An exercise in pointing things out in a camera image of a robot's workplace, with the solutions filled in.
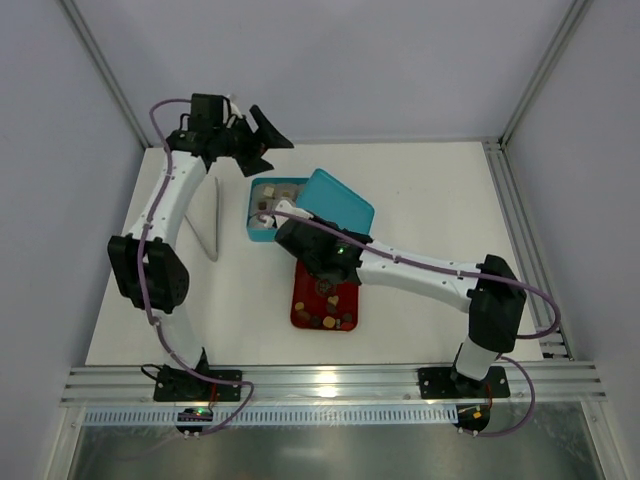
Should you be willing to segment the teal tin lid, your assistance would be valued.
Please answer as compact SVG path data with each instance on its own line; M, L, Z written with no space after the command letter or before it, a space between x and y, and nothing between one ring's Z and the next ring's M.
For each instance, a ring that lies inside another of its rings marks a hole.
M323 169L316 169L296 201L307 210L340 228L369 234L375 209L358 193Z

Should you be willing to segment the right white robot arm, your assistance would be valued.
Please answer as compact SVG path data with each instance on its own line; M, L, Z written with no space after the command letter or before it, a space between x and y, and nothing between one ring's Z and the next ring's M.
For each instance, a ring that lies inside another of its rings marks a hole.
M314 215L280 213L274 220L276 243L317 280L398 289L465 313L467 334L450 373L460 395L484 393L494 361L514 350L527 295L503 258L442 261L394 249Z

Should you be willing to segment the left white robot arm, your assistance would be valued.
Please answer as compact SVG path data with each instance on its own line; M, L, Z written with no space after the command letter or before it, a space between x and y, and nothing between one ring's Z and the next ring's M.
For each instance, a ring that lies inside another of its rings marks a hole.
M190 274L175 251L189 204L213 164L231 158L245 177L272 170L264 155L293 143L259 106L243 114L225 95L194 93L188 112L169 134L158 135L165 164L141 216L125 234L110 238L107 251L120 294L142 310L169 364L200 380L206 351L196 338L185 302Z

